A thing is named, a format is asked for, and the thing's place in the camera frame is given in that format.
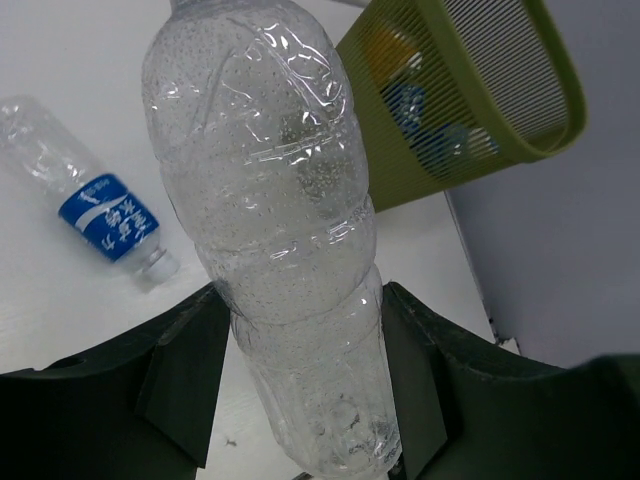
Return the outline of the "clear crushed bottle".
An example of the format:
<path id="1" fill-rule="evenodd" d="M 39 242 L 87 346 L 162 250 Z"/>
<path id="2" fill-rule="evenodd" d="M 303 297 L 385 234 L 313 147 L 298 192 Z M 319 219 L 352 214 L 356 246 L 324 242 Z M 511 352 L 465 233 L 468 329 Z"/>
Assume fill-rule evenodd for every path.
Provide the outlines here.
<path id="1" fill-rule="evenodd" d="M 231 312 L 273 435 L 321 479 L 401 453 L 351 86 L 293 1 L 175 1 L 142 100 L 176 216 Z"/>

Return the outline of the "blue label bottle white cap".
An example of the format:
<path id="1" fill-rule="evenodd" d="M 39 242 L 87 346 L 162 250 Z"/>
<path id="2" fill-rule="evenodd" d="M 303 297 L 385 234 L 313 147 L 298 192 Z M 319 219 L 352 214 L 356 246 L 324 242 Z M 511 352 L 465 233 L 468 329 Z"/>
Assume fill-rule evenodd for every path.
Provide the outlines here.
<path id="1" fill-rule="evenodd" d="M 382 90 L 384 103 L 392 119 L 413 147 L 421 135 L 422 116 L 426 109 L 426 92 L 416 85 L 394 82 Z"/>

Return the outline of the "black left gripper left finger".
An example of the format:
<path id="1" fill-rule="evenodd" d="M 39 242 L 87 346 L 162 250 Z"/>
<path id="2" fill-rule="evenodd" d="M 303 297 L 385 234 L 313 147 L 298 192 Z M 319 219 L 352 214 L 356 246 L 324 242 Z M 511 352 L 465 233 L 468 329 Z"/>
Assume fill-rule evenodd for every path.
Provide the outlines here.
<path id="1" fill-rule="evenodd" d="M 205 286 L 42 370 L 1 377 L 5 479 L 192 479 L 207 463 L 230 312 Z"/>

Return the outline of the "yellow label drink bottle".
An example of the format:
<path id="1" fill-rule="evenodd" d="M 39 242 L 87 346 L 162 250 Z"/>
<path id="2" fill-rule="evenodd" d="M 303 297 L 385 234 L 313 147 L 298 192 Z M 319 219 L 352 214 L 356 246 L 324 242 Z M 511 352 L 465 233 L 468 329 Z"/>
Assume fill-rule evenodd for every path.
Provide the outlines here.
<path id="1" fill-rule="evenodd" d="M 384 85 L 405 68 L 418 65 L 422 57 L 410 36 L 386 26 L 378 27 L 371 34 L 364 52 L 377 85 Z"/>

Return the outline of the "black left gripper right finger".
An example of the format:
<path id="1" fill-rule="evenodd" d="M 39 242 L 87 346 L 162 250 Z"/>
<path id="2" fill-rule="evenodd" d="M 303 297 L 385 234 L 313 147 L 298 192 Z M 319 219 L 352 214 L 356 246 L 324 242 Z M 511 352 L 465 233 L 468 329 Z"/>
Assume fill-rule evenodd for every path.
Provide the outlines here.
<path id="1" fill-rule="evenodd" d="M 563 369 L 513 354 L 384 287 L 403 452 L 394 479 L 635 479 L 639 358 Z"/>

